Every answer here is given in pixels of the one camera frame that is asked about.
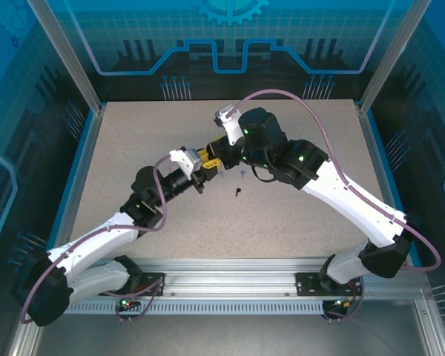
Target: gear logo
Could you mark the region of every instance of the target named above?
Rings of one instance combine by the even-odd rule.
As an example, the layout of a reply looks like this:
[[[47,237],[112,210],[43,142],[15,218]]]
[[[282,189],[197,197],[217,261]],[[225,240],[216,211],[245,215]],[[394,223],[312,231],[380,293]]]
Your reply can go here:
[[[25,0],[0,0],[0,22],[12,36],[19,38],[28,20]]]
[[[252,21],[254,14],[262,13],[262,6],[268,5],[268,0],[196,0],[194,4],[208,21],[216,20],[219,25],[232,26],[235,22]]]

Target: purple cable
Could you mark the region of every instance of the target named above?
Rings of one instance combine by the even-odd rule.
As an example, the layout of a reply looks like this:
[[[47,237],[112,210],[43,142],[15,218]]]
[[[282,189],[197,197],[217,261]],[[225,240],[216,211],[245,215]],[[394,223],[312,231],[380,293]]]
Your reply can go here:
[[[102,232],[111,231],[111,230],[115,230],[115,229],[118,229],[118,228],[122,228],[122,229],[125,228],[125,229],[130,229],[130,230],[139,230],[139,231],[145,231],[145,232],[157,232],[157,231],[160,231],[163,228],[163,226],[165,226],[166,217],[167,217],[167,208],[166,208],[165,195],[164,195],[163,189],[162,189],[162,184],[160,183],[160,181],[158,179],[158,167],[164,161],[166,161],[167,159],[170,159],[170,155],[164,156],[163,158],[161,158],[161,160],[159,160],[157,163],[155,163],[154,170],[153,170],[155,184],[156,184],[156,189],[158,190],[158,194],[159,194],[160,200],[162,202],[162,222],[160,223],[160,225],[157,228],[143,228],[143,227],[133,226],[133,225],[112,225],[112,226],[100,228],[99,230],[95,230],[95,231],[87,234],[86,236],[84,236],[77,243],[75,243],[70,248],[68,248],[66,250],[66,252],[64,252],[61,256],[59,256],[56,259],[56,261],[51,263],[51,266],[49,266],[46,269],[46,271],[44,271],[43,274],[35,282],[35,284],[33,285],[32,289],[30,290],[30,293],[28,294],[27,299],[25,300],[25,302],[23,304],[22,312],[20,313],[20,321],[23,324],[28,324],[28,323],[31,323],[33,321],[33,319],[28,319],[27,320],[26,316],[27,316],[27,311],[28,311],[28,307],[30,306],[31,300],[35,296],[35,293],[38,290],[38,288],[40,287],[40,285],[43,283],[43,281],[49,275],[49,273],[51,273],[51,271],[55,267],[57,267],[57,265],[60,264],[60,262],[63,261],[64,258],[67,258],[68,255],[71,252],[73,252],[78,246],[80,246],[84,242],[88,241],[90,238],[92,238],[92,237],[94,237],[94,236],[96,236],[96,235],[98,235],[98,234],[100,234]]]
[[[393,215],[389,214],[387,211],[384,211],[382,208],[380,208],[377,205],[375,205],[371,200],[366,198],[364,195],[362,195],[362,193],[357,191],[356,188],[352,187],[349,184],[348,180],[344,176],[343,171],[341,170],[341,166],[340,166],[339,162],[336,159],[336,155],[334,154],[334,149],[332,147],[332,144],[329,141],[328,134],[326,133],[326,130],[325,130],[324,126],[323,126],[323,123],[321,122],[321,120],[318,117],[318,115],[310,107],[310,105],[308,105],[306,102],[304,102],[298,96],[296,96],[295,94],[290,93],[288,91],[280,90],[280,89],[264,89],[264,90],[259,90],[259,91],[256,91],[255,93],[252,93],[252,94],[248,95],[247,97],[242,99],[240,102],[238,102],[236,104],[236,106],[234,106],[232,108],[232,110],[230,110],[228,112],[227,116],[231,116],[233,113],[236,112],[236,110],[241,108],[250,99],[253,99],[256,96],[260,96],[260,95],[263,95],[263,94],[281,94],[281,95],[287,96],[287,97],[289,97],[289,98],[299,102],[310,113],[310,115],[313,117],[315,122],[318,124],[318,127],[321,130],[321,134],[323,135],[323,138],[325,139],[325,143],[326,143],[326,147],[328,148],[329,155],[332,158],[334,168],[336,169],[336,172],[338,173],[338,176],[340,176],[341,181],[346,185],[346,187],[350,191],[352,191],[356,195],[356,197],[358,197],[359,199],[363,200],[367,205],[369,205],[370,207],[375,209],[377,212],[381,213],[382,215],[387,217],[389,220],[391,220],[392,222],[398,224],[399,226],[401,226],[402,228],[406,229],[408,232],[413,234],[415,237],[417,237],[425,246],[427,246],[427,248],[435,256],[435,263],[433,265],[431,265],[431,266],[427,266],[427,267],[404,266],[403,267],[404,269],[427,272],[427,271],[433,271],[433,270],[437,269],[440,266],[440,264],[442,263],[441,256],[438,253],[437,249],[430,243],[430,241],[428,241],[427,238],[425,238],[420,232],[418,232],[414,228],[412,228],[409,225],[407,225],[406,223],[398,220],[396,217],[394,217]]]
[[[357,302],[355,310],[353,310],[349,315],[346,315],[345,317],[343,317],[344,320],[349,320],[352,317],[354,317],[356,315],[356,313],[359,311],[361,304],[363,303],[363,300],[364,300],[364,278],[363,277],[360,277],[360,282],[361,282],[361,296],[359,297],[359,301]]]
[[[118,297],[118,298],[122,298],[122,297],[134,298],[134,297],[137,297],[137,296],[139,296],[139,295],[141,295],[141,294],[144,294],[144,293],[147,292],[147,291],[151,291],[151,289],[152,289],[154,286],[157,286],[157,287],[155,288],[155,291],[154,291],[154,293],[152,294],[150,300],[148,301],[147,305],[146,305],[145,308],[142,310],[142,312],[141,312],[140,314],[138,314],[137,316],[135,316],[135,317],[129,317],[129,318],[128,318],[129,323],[131,323],[132,320],[135,321],[135,320],[138,320],[138,319],[140,319],[141,317],[143,317],[143,315],[149,310],[149,308],[150,308],[152,302],[154,301],[156,295],[158,294],[158,291],[159,291],[161,285],[162,285],[162,279],[160,278],[160,279],[156,280],[155,282],[153,282],[151,285],[149,285],[147,288],[142,289],[141,291],[138,291],[137,293],[127,294],[127,295],[124,296],[124,295],[120,295],[120,294],[112,293],[112,292],[110,292],[110,291],[106,291],[105,294],[106,294],[106,295],[110,295],[111,297]],[[118,318],[120,319],[121,322],[124,320],[124,318],[120,316],[118,310],[116,310],[116,317],[118,317]]]

